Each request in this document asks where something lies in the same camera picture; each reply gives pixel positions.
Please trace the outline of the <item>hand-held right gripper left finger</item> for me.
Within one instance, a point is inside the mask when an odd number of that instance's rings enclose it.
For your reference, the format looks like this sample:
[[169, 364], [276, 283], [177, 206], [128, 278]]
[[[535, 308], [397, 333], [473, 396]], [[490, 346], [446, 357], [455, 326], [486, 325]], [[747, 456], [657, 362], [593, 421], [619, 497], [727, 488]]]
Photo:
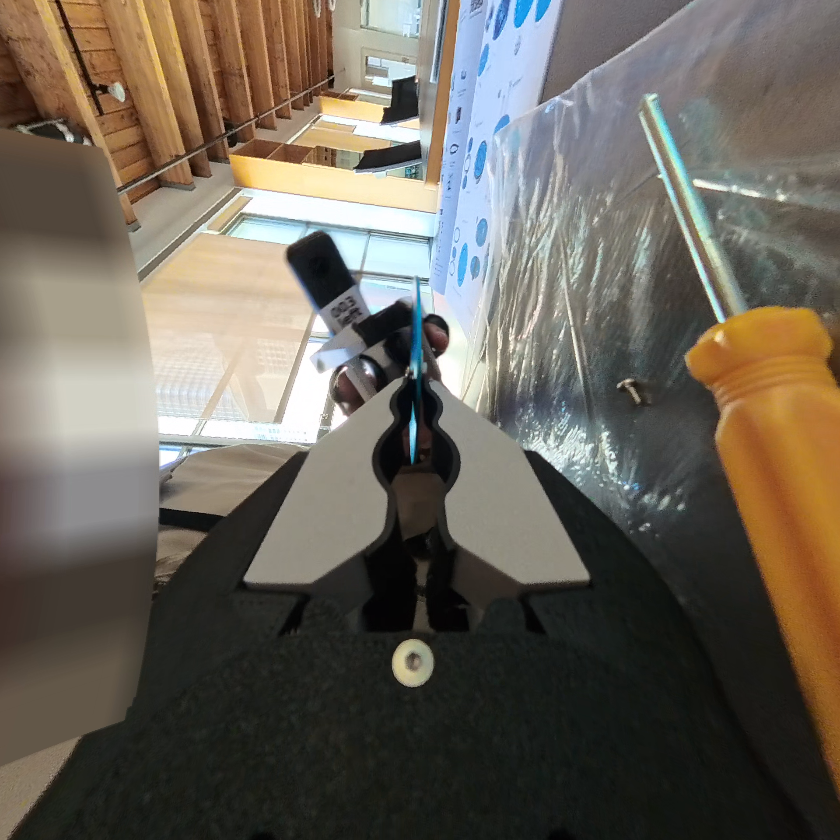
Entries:
[[394, 381], [309, 449], [245, 587], [325, 598], [345, 613], [371, 598], [367, 560], [396, 528], [392, 484], [411, 411], [411, 380]]

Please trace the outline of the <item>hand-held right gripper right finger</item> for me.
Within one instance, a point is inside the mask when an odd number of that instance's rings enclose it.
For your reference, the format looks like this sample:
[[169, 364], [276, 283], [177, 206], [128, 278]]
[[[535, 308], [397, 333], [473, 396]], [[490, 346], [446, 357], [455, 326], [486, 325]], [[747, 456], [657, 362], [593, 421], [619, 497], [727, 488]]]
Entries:
[[451, 588], [485, 611], [500, 599], [587, 586], [590, 573], [524, 450], [439, 382], [424, 386], [438, 526], [454, 553]]

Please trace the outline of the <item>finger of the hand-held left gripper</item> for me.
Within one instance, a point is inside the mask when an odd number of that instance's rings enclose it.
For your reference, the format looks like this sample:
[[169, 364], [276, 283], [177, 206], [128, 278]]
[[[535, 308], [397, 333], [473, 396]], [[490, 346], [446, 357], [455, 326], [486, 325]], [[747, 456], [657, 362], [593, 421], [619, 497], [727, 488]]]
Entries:
[[310, 359], [319, 373], [339, 369], [364, 354], [370, 347], [364, 334], [351, 324], [325, 342]]

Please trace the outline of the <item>blue round metal disc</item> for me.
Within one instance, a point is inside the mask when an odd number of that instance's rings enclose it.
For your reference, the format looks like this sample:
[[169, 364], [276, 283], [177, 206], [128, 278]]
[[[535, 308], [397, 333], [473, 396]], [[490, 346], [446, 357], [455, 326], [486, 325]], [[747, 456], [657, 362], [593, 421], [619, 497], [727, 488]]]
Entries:
[[421, 280], [419, 276], [413, 279], [411, 345], [408, 363], [408, 374], [413, 381], [412, 408], [408, 422], [408, 448], [412, 465], [418, 460], [418, 437], [422, 421], [423, 407], [423, 375], [424, 375], [424, 321], [422, 310]]

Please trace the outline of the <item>person's left hand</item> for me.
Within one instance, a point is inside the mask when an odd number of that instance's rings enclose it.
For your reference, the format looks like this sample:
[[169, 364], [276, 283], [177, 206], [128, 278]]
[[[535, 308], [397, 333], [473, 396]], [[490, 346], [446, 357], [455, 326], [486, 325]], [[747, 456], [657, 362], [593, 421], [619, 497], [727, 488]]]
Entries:
[[[425, 341], [437, 358], [444, 354], [449, 346], [449, 330], [445, 320], [437, 315], [426, 316], [423, 321]], [[376, 386], [375, 376], [368, 373], [357, 374], [350, 364], [345, 364], [332, 372], [329, 381], [328, 396], [330, 401], [343, 417], [349, 417], [357, 412], [367, 402], [366, 397], [358, 387], [358, 382], [365, 386]]]

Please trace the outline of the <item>large glass window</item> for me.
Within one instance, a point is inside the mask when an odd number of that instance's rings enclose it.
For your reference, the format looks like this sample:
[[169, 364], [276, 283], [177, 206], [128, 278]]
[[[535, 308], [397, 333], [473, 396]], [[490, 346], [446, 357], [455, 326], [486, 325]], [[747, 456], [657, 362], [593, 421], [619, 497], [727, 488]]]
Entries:
[[161, 450], [236, 443], [308, 446], [342, 423], [329, 373], [311, 357], [330, 336], [287, 263], [287, 249], [327, 233], [371, 312], [428, 288], [427, 238], [238, 213], [207, 224], [142, 282]]

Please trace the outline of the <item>black hanging panel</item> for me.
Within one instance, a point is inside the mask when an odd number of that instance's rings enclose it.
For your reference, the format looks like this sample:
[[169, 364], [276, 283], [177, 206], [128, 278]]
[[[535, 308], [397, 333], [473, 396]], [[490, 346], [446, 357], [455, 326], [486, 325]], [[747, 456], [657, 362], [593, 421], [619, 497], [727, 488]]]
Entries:
[[398, 143], [387, 148], [363, 152], [359, 162], [353, 167], [353, 173], [381, 174], [418, 167], [422, 162], [422, 145], [419, 140]]
[[392, 81], [391, 103], [383, 109], [381, 125], [404, 123], [418, 118], [417, 77]]

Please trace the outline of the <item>white printed instruction sheet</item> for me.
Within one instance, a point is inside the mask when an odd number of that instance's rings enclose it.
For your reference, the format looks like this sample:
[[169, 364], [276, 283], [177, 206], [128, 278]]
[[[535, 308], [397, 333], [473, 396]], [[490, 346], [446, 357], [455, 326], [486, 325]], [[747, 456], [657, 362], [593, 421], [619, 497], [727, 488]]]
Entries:
[[487, 276], [494, 141], [539, 104], [563, 6], [459, 4], [429, 285], [446, 301], [444, 318], [465, 335], [474, 330]]

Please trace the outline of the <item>orange handled screwdriver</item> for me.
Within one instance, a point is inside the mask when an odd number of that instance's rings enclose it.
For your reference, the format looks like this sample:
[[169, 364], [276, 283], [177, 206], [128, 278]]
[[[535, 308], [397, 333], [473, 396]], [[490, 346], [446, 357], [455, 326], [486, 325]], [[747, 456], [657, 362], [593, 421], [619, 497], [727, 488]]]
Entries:
[[720, 414], [716, 447], [839, 784], [839, 392], [805, 308], [749, 309], [657, 94], [638, 117], [718, 325], [686, 354]]

